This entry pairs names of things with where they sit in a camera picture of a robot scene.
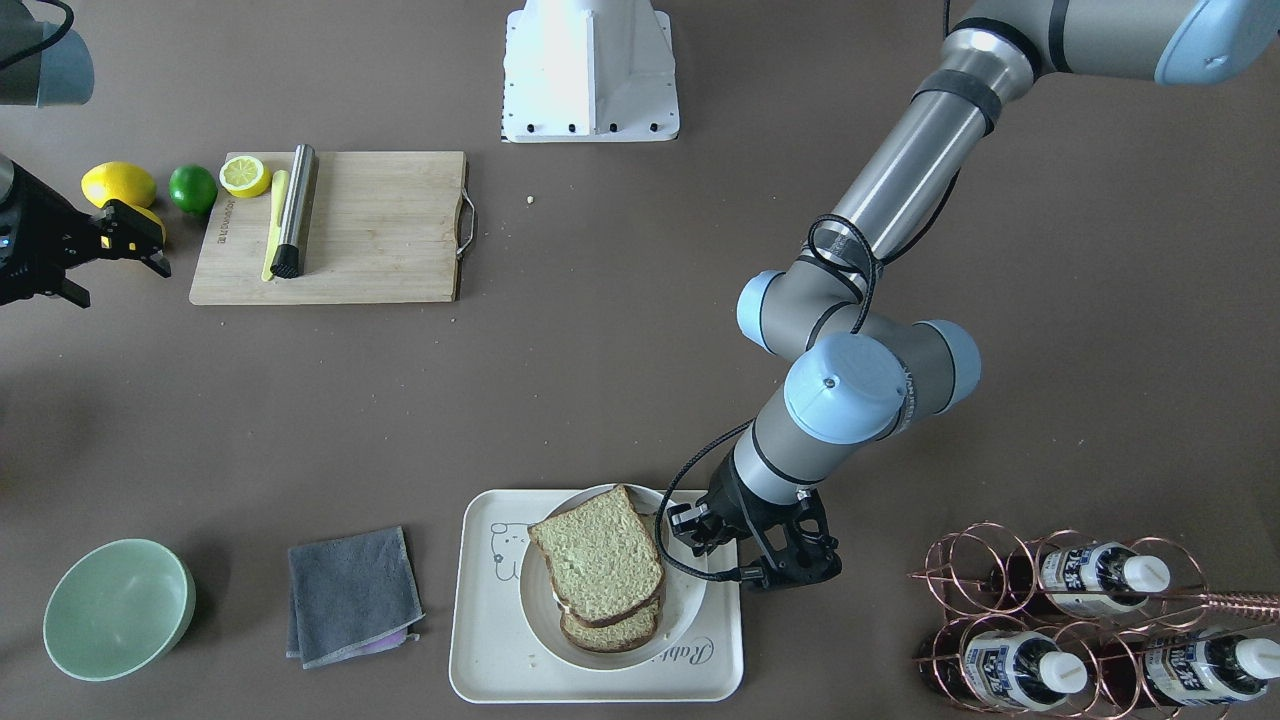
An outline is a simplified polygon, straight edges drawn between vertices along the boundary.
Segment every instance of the folded cloth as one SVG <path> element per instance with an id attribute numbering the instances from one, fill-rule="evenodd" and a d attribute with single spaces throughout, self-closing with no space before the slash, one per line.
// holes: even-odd
<path id="1" fill-rule="evenodd" d="M 362 536 L 289 548 L 289 639 L 285 657 L 310 670 L 417 639 L 422 619 L 404 532 Z"/>

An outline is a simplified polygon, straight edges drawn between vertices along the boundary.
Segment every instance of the bread slice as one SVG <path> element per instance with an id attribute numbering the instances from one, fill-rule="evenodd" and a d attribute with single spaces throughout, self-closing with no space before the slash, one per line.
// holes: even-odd
<path id="1" fill-rule="evenodd" d="M 625 486 L 529 527 L 561 606 L 588 628 L 630 618 L 662 592 L 653 537 Z"/>
<path id="2" fill-rule="evenodd" d="M 591 652 L 626 652 L 649 642 L 658 633 L 662 598 L 643 606 L 630 618 L 603 628 L 588 628 L 568 612 L 561 614 L 561 632 L 568 642 Z"/>

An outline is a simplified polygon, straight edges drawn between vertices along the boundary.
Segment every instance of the green bowl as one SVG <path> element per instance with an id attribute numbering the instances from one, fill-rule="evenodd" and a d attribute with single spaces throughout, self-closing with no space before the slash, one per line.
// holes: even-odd
<path id="1" fill-rule="evenodd" d="M 114 680 L 172 648 L 191 623 L 196 587 L 169 548 L 120 539 L 63 575 L 45 609 L 45 650 L 81 680 Z"/>

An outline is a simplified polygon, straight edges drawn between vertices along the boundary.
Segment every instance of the yellow knife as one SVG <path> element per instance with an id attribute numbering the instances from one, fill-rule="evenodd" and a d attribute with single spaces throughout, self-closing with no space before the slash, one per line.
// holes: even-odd
<path id="1" fill-rule="evenodd" d="M 289 190 L 288 170 L 275 170 L 271 176 L 271 227 L 266 233 L 266 259 L 262 260 L 262 282 L 275 277 L 271 261 L 275 259 L 275 246 L 280 243 L 280 215 L 284 210 L 284 195 Z"/>

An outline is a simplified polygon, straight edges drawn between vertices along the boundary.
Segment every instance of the cartoon print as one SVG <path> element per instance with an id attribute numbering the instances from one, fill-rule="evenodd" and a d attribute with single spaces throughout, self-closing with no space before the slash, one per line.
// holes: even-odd
<path id="1" fill-rule="evenodd" d="M 520 578 L 520 564 L 529 546 L 529 523 L 494 523 L 489 525 L 489 550 L 493 551 L 494 573 L 499 580 Z"/>

